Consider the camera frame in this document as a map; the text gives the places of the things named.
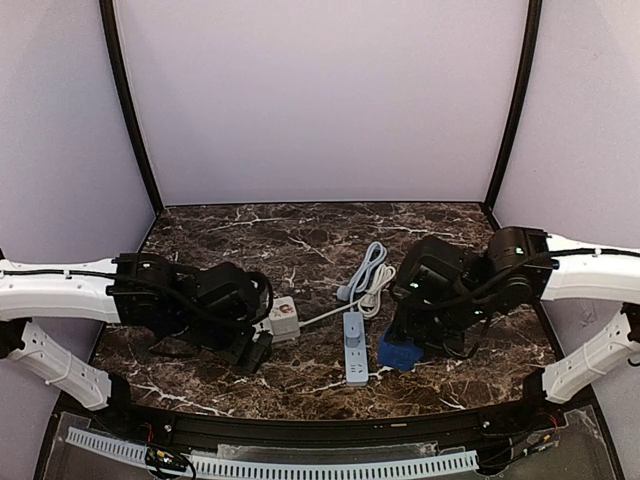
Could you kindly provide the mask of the white cube socket adapter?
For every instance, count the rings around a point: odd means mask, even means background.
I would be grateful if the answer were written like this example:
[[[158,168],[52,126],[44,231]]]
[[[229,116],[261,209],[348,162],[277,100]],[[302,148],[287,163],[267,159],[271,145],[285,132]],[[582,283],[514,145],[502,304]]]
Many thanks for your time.
[[[276,298],[269,314],[270,332],[274,343],[300,336],[299,317],[291,296]]]

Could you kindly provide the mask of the blue cube socket adapter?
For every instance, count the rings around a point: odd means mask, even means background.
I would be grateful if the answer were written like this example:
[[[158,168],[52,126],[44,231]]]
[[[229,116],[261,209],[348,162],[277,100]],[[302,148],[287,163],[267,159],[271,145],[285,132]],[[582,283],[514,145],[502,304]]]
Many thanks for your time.
[[[400,371],[410,371],[423,358],[423,349],[411,341],[392,343],[385,337],[378,342],[377,363]]]

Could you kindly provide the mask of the light blue USB charger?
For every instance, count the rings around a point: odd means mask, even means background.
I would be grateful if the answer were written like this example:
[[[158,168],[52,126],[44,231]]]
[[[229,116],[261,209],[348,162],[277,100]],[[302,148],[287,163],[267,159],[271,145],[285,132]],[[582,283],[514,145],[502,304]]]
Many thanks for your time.
[[[363,338],[363,326],[359,322],[345,325],[345,346],[357,349]]]

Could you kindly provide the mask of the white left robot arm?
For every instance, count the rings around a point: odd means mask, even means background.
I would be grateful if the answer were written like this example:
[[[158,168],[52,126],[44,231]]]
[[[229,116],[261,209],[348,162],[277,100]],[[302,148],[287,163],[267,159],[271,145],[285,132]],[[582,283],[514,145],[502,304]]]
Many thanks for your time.
[[[274,305],[269,279],[224,262],[209,269],[155,254],[123,253],[79,264],[1,261],[1,356],[23,364],[88,411],[124,411],[128,382],[63,348],[35,318],[78,318],[142,327],[250,373],[268,358],[260,332]]]

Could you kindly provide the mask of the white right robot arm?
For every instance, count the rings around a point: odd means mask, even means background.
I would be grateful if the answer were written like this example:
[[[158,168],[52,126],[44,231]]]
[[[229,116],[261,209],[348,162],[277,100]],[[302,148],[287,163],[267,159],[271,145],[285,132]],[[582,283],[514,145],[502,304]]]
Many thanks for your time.
[[[505,227],[476,254],[435,236],[416,242],[390,288],[396,310],[380,363],[410,370],[426,357],[467,360],[465,333],[538,302],[616,302],[618,311],[565,358],[530,375],[525,397],[564,404],[639,352],[639,252],[542,229]]]

